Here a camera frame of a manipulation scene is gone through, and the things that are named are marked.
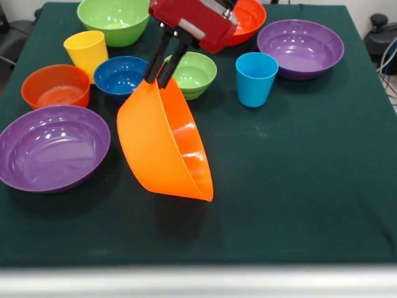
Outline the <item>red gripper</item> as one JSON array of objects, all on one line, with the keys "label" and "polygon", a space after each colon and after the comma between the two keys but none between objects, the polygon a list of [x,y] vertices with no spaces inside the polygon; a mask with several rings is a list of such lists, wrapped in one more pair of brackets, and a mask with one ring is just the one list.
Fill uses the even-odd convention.
[{"label": "red gripper", "polygon": [[[164,31],[161,42],[146,67],[144,80],[151,84],[158,75],[159,89],[166,88],[189,45],[200,47],[212,54],[222,51],[237,28],[238,21],[234,14],[237,3],[237,1],[194,0],[150,1],[149,14],[159,22]],[[171,58],[163,64],[170,36],[179,38],[179,44]]]}]

